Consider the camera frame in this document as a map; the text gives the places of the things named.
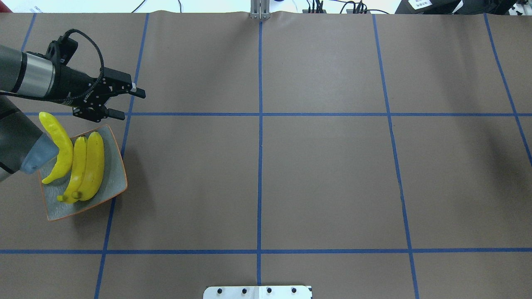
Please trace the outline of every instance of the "gray tabletop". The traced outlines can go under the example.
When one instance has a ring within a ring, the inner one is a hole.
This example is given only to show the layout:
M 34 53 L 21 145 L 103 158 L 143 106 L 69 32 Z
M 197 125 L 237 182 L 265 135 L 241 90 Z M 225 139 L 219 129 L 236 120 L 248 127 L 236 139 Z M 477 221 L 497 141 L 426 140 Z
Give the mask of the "gray tabletop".
M 129 189 L 48 222 L 36 175 L 3 182 L 2 297 L 532 296 L 531 18 L 0 14 L 0 44 L 70 28 L 146 89 L 108 104 Z

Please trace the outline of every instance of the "white metal plate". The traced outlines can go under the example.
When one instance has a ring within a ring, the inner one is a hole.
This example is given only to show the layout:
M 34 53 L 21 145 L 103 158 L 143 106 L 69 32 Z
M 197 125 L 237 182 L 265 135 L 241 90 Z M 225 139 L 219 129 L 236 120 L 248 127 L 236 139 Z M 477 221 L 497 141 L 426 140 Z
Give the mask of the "white metal plate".
M 312 299 L 312 287 L 311 286 L 208 287 L 203 293 L 203 299 Z

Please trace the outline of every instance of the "yellow banana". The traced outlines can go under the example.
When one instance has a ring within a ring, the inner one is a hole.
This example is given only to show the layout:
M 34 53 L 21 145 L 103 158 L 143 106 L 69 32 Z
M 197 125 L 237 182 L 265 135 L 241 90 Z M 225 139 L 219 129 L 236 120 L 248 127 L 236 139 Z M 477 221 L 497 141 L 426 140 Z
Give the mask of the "yellow banana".
M 43 124 L 44 129 L 52 137 L 55 145 L 59 148 L 57 161 L 55 162 L 52 172 L 43 179 L 43 184 L 50 184 L 52 181 L 66 176 L 72 168 L 74 146 L 72 145 L 72 141 L 68 137 L 67 132 L 55 116 L 47 112 L 40 112 L 39 120 L 40 123 Z
M 98 192 L 103 180 L 105 152 L 102 136 L 94 131 L 87 141 L 87 165 L 85 176 L 78 190 L 72 192 L 72 197 L 80 201 L 87 201 Z
M 85 175 L 85 165 L 87 163 L 87 137 L 81 136 L 76 139 L 74 143 L 74 159 L 72 162 L 72 173 L 70 174 L 70 182 L 66 187 L 63 195 L 58 195 L 57 200 L 64 203 L 75 203 L 77 199 L 72 197 L 72 192 L 75 192 L 81 186 L 83 176 Z

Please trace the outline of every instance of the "white label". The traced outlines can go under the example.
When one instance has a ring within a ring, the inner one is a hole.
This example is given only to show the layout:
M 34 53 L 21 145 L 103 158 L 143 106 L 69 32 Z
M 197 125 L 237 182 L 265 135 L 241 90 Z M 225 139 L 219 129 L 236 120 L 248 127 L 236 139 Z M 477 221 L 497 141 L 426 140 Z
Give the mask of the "white label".
M 420 10 L 432 5 L 430 0 L 408 0 L 408 3 L 410 3 L 415 10 Z

